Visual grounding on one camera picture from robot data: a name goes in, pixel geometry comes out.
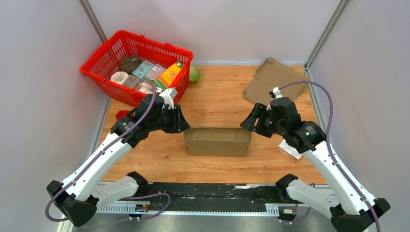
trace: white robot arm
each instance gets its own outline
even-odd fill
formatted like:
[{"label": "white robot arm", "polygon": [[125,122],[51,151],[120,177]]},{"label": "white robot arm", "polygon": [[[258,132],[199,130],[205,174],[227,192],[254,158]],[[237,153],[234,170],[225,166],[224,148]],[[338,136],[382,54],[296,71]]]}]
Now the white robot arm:
[{"label": "white robot arm", "polygon": [[[371,205],[378,218],[390,209],[385,199],[376,199],[359,183],[329,144],[334,154],[334,158],[331,157],[325,133],[316,123],[302,121],[292,100],[283,97],[278,88],[274,88],[270,95],[273,100],[269,106],[255,104],[241,127],[269,138],[273,134],[281,135],[287,144],[303,154],[318,169],[334,192],[324,193],[288,174],[276,183],[280,198],[309,205],[328,217],[339,232],[362,232],[370,226],[375,220],[368,205]],[[350,181],[360,188],[364,199]]]},{"label": "white robot arm", "polygon": [[[54,204],[74,226],[84,225],[107,204],[146,193],[147,181],[137,172],[128,173],[121,180],[104,186],[97,186],[97,183],[121,157],[146,139],[149,132],[162,130],[165,133],[181,133],[190,128],[179,105],[174,105],[175,96],[174,88],[166,89],[155,97],[146,113],[153,98],[152,94],[147,95],[138,108],[116,122],[98,149],[74,173],[62,182],[52,181],[47,186],[52,198],[61,191]],[[143,114],[146,117],[141,123],[136,123]],[[127,135],[119,139],[126,131]]]}]

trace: red basket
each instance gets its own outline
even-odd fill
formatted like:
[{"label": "red basket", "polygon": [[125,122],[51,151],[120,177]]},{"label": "red basket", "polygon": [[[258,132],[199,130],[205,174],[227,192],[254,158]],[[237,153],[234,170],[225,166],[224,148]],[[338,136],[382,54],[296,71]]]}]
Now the red basket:
[{"label": "red basket", "polygon": [[155,42],[146,39],[143,35],[119,30],[92,54],[81,67],[81,72],[89,76],[108,96],[138,107],[146,94],[110,81],[111,75],[120,71],[119,62],[128,55],[137,55],[142,60],[160,64],[165,68],[177,60],[182,62],[184,66],[181,72],[170,85],[178,91],[174,98],[174,103],[178,103],[189,85],[190,62],[193,54],[169,43]]}]

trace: brown cardboard box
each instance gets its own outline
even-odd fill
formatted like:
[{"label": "brown cardboard box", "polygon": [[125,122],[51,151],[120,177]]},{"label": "brown cardboard box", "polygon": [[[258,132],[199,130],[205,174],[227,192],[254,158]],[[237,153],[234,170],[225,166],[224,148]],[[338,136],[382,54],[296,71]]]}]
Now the brown cardboard box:
[{"label": "brown cardboard box", "polygon": [[244,157],[252,132],[243,128],[192,128],[184,135],[190,156]]},{"label": "brown cardboard box", "polygon": [[[268,105],[271,101],[269,91],[294,81],[308,81],[309,78],[276,61],[268,58],[253,75],[255,78],[245,87],[243,96],[253,103]],[[306,84],[298,84],[281,90],[285,97],[296,100]]]}]

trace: clear plastic bag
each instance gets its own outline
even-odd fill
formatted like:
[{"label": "clear plastic bag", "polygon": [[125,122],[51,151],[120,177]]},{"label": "clear plastic bag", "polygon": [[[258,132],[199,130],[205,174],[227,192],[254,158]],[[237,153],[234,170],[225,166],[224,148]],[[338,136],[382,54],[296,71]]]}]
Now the clear plastic bag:
[{"label": "clear plastic bag", "polygon": [[282,140],[282,142],[279,144],[279,148],[283,154],[291,155],[296,159],[300,159],[302,157],[302,154],[297,152],[296,148],[289,146],[285,140]]}]

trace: wooden table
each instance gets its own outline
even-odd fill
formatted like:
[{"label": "wooden table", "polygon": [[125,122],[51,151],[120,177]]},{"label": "wooden table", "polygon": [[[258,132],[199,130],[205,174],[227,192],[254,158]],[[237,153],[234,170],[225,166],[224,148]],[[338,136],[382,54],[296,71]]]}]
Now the wooden table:
[{"label": "wooden table", "polygon": [[[243,96],[258,66],[198,66],[201,79],[190,84],[179,104],[185,119],[193,127],[239,127],[254,104]],[[302,68],[293,66],[302,73]],[[316,121],[310,95],[306,88],[296,100],[303,120]],[[116,122],[120,110],[132,107],[113,100],[102,137]],[[103,180],[116,181],[137,171],[149,182],[202,183],[275,183],[288,173],[307,183],[325,180],[302,157],[297,160],[279,150],[280,136],[271,139],[253,134],[244,158],[188,156],[183,134],[151,132],[135,149],[121,158]]]}]

